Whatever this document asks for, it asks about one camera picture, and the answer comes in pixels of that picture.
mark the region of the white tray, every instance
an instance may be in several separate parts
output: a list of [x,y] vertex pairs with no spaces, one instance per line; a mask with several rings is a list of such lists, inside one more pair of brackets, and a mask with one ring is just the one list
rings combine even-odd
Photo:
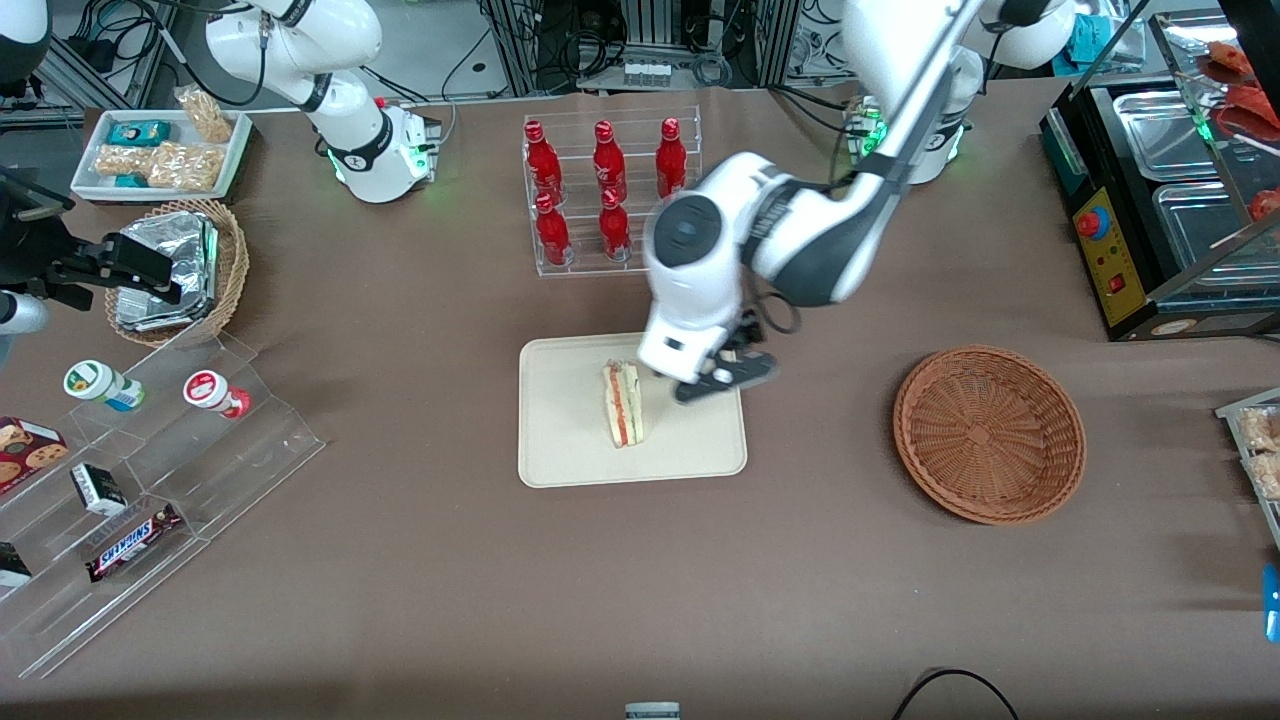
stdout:
[[111,126],[137,120],[168,120],[170,124],[169,140],[182,143],[204,143],[205,140],[196,132],[196,126],[187,119],[187,113],[182,110],[108,110],[97,119],[93,135],[88,140],[88,147],[81,155],[76,176],[72,178],[72,192],[84,200],[105,202],[168,202],[170,200],[216,200],[225,197],[230,191],[232,179],[236,178],[236,168],[239,167],[244,146],[248,145],[250,131],[253,122],[248,113],[224,110],[227,119],[232,122],[232,138],[227,142],[227,160],[223,161],[223,170],[218,173],[218,182],[210,192],[187,192],[172,187],[115,187],[115,176],[100,176],[93,170],[93,160],[97,159],[97,150],[108,138]]
[[735,475],[746,466],[737,391],[690,405],[640,365],[645,441],[616,448],[602,368],[636,360],[640,333],[535,340],[520,352],[520,479],[532,488]]

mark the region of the red bottle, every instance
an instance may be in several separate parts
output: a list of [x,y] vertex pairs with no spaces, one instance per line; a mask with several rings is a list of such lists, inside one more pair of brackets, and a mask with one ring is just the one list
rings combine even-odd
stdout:
[[627,211],[622,209],[618,191],[612,187],[604,191],[600,201],[604,204],[600,210],[604,254],[614,263],[626,263],[631,258],[631,223],[627,220]]
[[658,145],[658,197],[685,190],[685,143],[680,142],[680,120],[662,122],[662,143]]
[[627,201],[626,163],[622,149],[613,140],[613,126],[609,120],[595,123],[595,179],[600,183],[600,197],[605,190],[618,191],[618,202]]
[[547,135],[543,132],[543,123],[529,120],[525,123],[525,140],[529,141],[529,169],[534,172],[534,187],[538,192],[547,192],[556,205],[564,202],[564,173],[559,168],[559,156]]
[[539,192],[534,200],[538,208],[538,241],[543,243],[543,255],[556,266],[573,261],[573,246],[568,242],[568,224],[564,215],[556,209],[556,200],[549,192]]

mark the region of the yogurt bottle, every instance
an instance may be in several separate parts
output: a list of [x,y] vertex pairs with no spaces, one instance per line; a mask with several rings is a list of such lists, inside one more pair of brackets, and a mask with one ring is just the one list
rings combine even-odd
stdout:
[[230,420],[248,413],[250,405],[253,404],[243,388],[228,383],[227,378],[212,370],[200,370],[187,378],[182,396],[196,407],[220,413],[223,418]]
[[120,413],[142,405],[142,398],[146,397],[142,383],[125,378],[97,360],[81,360],[72,365],[63,378],[63,388],[77,400],[102,402]]

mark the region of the aluminum foil packet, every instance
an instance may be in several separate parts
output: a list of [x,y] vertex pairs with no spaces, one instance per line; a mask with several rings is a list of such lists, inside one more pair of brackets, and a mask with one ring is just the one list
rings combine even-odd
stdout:
[[173,260],[173,282],[182,290],[177,304],[146,292],[120,288],[115,319],[122,328],[143,332],[189,325],[214,309],[218,284],[218,228],[202,213],[178,211],[142,218],[123,234]]

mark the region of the yellow control panel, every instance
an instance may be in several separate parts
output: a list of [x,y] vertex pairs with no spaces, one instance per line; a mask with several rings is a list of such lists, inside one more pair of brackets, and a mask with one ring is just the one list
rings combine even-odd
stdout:
[[1147,292],[1142,288],[1129,246],[1125,245],[1115,218],[1105,187],[1071,217],[1093,287],[1102,304],[1102,314],[1110,327],[1116,327],[1120,320],[1147,304]]

